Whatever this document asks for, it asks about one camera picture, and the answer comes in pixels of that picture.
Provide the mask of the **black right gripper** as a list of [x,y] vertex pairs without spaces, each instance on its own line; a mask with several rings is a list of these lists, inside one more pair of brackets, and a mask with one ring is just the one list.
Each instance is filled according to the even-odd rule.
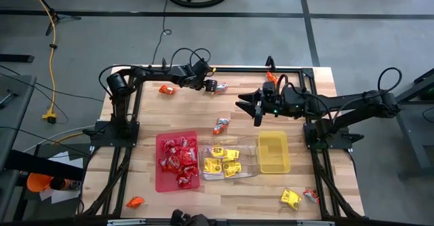
[[256,127],[261,125],[263,115],[268,113],[277,117],[282,112],[279,96],[276,96],[275,102],[267,102],[261,89],[252,93],[239,94],[238,98],[246,102],[236,102],[236,106],[254,118],[254,126]]

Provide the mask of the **red plastic bin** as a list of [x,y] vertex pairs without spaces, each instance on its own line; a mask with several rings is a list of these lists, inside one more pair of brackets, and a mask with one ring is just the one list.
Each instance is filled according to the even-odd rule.
[[[174,132],[174,133],[165,133],[165,134],[158,134],[156,137],[156,147],[155,147],[155,161],[156,161],[156,169],[155,169],[155,190],[159,193],[163,192],[170,192],[170,191],[179,191],[179,190],[185,190],[180,189],[178,187],[178,183],[176,181],[176,174],[171,172],[162,172],[161,168],[158,164],[159,159],[166,159],[168,162],[168,155],[167,152],[163,152],[161,150],[161,141],[163,140],[175,140],[176,146],[174,147],[180,147],[180,139],[182,137],[186,138],[196,138],[197,139],[197,133],[195,131],[185,131],[185,132]],[[197,163],[191,164],[187,166],[197,166],[199,169],[199,156],[198,156],[198,142],[197,142]],[[200,186],[200,180],[199,180],[199,174],[197,176],[192,176],[191,178],[191,189],[196,189]]]

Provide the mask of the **clear plastic bin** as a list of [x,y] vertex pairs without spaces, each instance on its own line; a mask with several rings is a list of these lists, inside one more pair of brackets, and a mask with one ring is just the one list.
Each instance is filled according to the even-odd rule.
[[[239,151],[239,159],[235,160],[241,164],[241,172],[232,177],[225,178],[222,160],[222,172],[209,174],[203,171],[203,160],[212,157],[211,148],[222,147],[223,149],[234,149]],[[258,175],[260,172],[258,158],[256,156],[256,140],[250,137],[231,138],[220,140],[203,140],[199,143],[199,175],[205,181],[217,181],[236,178],[247,178]]]

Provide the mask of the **yellow plastic bin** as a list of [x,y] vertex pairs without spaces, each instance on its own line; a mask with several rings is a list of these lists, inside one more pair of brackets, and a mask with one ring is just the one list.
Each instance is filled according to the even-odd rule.
[[261,173],[288,173],[290,171],[290,156],[286,133],[261,131],[258,135],[258,156]]

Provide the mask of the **white paper sheet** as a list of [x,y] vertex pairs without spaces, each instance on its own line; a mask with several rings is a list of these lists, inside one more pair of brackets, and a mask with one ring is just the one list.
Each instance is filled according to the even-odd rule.
[[79,194],[80,191],[58,191],[53,189],[45,189],[39,193],[39,196],[42,201],[50,199],[51,204],[56,204],[79,197]]
[[54,156],[49,157],[48,160],[77,168],[83,168],[83,158],[80,155],[70,154],[68,151],[55,154]]

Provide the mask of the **black tripod stand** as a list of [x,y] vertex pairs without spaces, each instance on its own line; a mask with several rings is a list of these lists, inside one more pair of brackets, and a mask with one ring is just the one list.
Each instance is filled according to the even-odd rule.
[[61,21],[66,19],[71,20],[80,20],[80,16],[70,16],[66,14],[59,14],[54,8],[50,7],[45,0],[38,0],[40,4],[43,6],[44,9],[46,9],[46,12],[49,16],[50,23],[49,26],[45,32],[46,36],[49,36],[53,31],[54,27]]

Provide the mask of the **dark bottle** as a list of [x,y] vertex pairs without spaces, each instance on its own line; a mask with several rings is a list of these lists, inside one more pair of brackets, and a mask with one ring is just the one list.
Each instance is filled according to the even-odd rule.
[[81,189],[81,182],[54,177],[50,181],[50,188],[58,191],[79,191]]

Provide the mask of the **black padded beam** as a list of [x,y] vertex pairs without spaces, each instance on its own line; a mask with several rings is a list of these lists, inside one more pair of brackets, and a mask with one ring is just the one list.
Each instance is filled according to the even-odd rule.
[[17,150],[11,150],[7,155],[0,156],[0,170],[19,170],[75,181],[80,181],[84,175],[83,168],[55,162]]

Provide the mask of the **black flat bar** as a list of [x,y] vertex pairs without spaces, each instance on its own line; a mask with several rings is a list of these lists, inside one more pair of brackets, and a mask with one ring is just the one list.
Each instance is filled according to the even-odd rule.
[[32,63],[35,57],[22,54],[0,54],[0,62]]

